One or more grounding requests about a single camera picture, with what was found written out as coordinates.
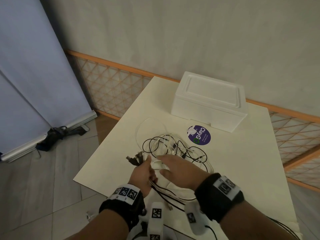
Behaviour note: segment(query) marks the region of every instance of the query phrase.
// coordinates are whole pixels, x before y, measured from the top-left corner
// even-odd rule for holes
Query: geometric wall pattern
[[[122,117],[151,78],[76,57],[92,106]]]
[[[80,72],[79,83],[86,89],[91,106],[120,118],[151,80],[76,56],[69,61]],[[320,144],[320,124],[269,113],[283,164]],[[286,172],[286,176],[320,188],[320,157]]]

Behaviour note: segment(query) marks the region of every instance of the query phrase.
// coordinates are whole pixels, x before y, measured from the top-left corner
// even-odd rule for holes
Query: white table
[[[246,200],[262,213],[299,232],[268,110],[248,104],[248,116],[233,133],[228,133],[171,115],[178,85],[177,82],[154,77],[74,180],[110,196],[118,185],[127,183],[130,178],[134,166],[126,156],[133,157],[140,151],[135,130],[144,120],[157,118],[166,125],[168,132],[180,135],[189,145],[192,142],[187,137],[187,129],[192,125],[202,125],[209,130],[211,141],[199,147],[208,155],[214,170],[239,185]],[[165,130],[160,122],[147,120],[138,131],[138,143],[142,145],[146,139],[163,133]],[[145,201],[153,200],[161,200],[154,191]],[[202,236],[192,234],[185,214],[175,208],[165,212],[165,225],[195,239],[214,238],[210,231]],[[219,240],[227,239],[217,223],[212,222],[211,226]]]

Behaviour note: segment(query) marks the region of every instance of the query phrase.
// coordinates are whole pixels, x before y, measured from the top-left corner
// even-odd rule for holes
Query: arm
[[[133,170],[128,184],[138,187],[145,198],[151,190],[149,179],[157,182],[155,171],[151,168],[151,157]],[[70,237],[70,240],[125,240],[129,234],[129,226],[117,212],[105,209],[98,214],[80,232]]]
[[[158,159],[166,164],[170,169],[160,170],[162,176],[181,188],[187,188],[196,191],[199,186],[211,175],[191,162],[178,156],[164,155],[158,156]],[[295,239],[288,232],[282,229],[282,227],[271,221],[246,201],[231,207],[221,219],[219,224],[223,232],[230,240]]]

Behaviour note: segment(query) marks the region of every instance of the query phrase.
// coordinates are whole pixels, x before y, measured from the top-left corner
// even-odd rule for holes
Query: wrist strap
[[[234,205],[245,200],[240,188],[219,173],[207,177],[194,194],[202,212],[218,223]]]
[[[139,188],[125,184],[102,203],[99,213],[105,209],[118,213],[127,223],[129,231],[138,224],[139,214],[145,208],[143,195]]]

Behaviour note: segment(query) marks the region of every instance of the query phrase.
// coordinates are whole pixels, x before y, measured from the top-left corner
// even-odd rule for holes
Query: purple round sticker
[[[187,130],[187,135],[190,141],[197,145],[207,145],[211,140],[210,132],[200,125],[191,126]]]

